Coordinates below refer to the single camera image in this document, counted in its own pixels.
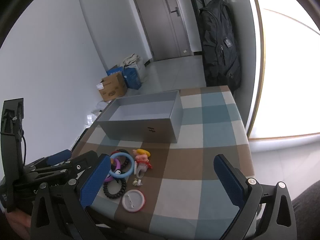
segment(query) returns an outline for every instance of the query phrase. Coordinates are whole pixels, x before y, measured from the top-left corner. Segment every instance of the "blue ring toy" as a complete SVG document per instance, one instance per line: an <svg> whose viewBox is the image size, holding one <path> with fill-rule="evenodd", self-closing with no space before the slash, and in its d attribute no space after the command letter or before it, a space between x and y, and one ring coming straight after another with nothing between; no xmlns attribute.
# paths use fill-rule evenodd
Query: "blue ring toy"
<svg viewBox="0 0 320 240"><path fill-rule="evenodd" d="M123 174L115 174L112 170L110 170L109 174L110 174L110 176L112 176L112 177L114 177L116 179L123 179L125 177L130 176L133 173L134 159L132 158L132 156L130 154L123 153L123 152L115 153L115 154L111 155L110 158L114 159L114 158L119 157L119 156L125 156L130 160L130 162L131 162L130 169L126 173L123 173Z"/></svg>

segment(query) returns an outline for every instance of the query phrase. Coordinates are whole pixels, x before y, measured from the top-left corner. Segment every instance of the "backpack zipper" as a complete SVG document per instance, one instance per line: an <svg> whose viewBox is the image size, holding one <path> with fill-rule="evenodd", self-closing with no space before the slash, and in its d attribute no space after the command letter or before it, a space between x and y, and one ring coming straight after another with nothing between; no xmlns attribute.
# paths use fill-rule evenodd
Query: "backpack zipper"
<svg viewBox="0 0 320 240"><path fill-rule="evenodd" d="M226 65L226 60L224 58L224 51L223 51L222 45L220 45L220 49L221 49L221 55L222 55L223 63L224 63L224 65Z"/></svg>

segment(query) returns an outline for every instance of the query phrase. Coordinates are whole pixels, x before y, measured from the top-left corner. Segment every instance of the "blue gripper pad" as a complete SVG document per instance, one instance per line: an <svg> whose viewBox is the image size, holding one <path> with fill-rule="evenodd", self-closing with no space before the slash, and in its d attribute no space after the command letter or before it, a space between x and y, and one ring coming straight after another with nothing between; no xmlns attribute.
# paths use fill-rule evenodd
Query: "blue gripper pad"
<svg viewBox="0 0 320 240"><path fill-rule="evenodd" d="M67 159L71 158L71 151L70 150L64 150L62 152L56 153L54 155L51 155L47 159L47 164L49 166L54 166L60 162L66 161Z"/></svg>
<svg viewBox="0 0 320 240"><path fill-rule="evenodd" d="M83 208L93 203L110 169L110 157L105 155L80 190L80 204Z"/></svg>
<svg viewBox="0 0 320 240"><path fill-rule="evenodd" d="M215 156L213 160L213 168L232 204L242 208L245 203L244 188L219 155Z"/></svg>

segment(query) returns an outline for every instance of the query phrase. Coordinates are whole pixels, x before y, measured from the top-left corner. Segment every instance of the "blue box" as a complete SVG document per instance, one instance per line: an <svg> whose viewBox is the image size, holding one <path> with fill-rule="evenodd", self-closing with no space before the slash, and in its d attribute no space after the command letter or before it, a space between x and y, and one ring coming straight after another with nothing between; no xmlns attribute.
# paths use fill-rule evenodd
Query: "blue box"
<svg viewBox="0 0 320 240"><path fill-rule="evenodd" d="M138 90L141 87L140 78L135 68L125 68L122 75L128 88Z"/></svg>
<svg viewBox="0 0 320 240"><path fill-rule="evenodd" d="M117 72L123 72L123 67L113 67L107 71L107 75L110 76Z"/></svg>

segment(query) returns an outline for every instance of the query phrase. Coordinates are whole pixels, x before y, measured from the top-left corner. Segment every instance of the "cardboard box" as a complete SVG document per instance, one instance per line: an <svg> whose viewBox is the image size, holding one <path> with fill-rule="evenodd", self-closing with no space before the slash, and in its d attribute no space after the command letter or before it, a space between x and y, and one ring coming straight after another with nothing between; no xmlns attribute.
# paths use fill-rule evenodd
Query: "cardboard box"
<svg viewBox="0 0 320 240"><path fill-rule="evenodd" d="M117 98L98 124L110 139L176 143L183 109L179 91Z"/></svg>
<svg viewBox="0 0 320 240"><path fill-rule="evenodd" d="M127 92L127 86L121 72L103 78L97 88L105 102L122 97Z"/></svg>
<svg viewBox="0 0 320 240"><path fill-rule="evenodd" d="M141 81L139 78L139 74L135 68L124 68L114 66L113 68L107 71L108 76L121 72L124 78L124 82L127 85L127 88L138 90L141 87Z"/></svg>

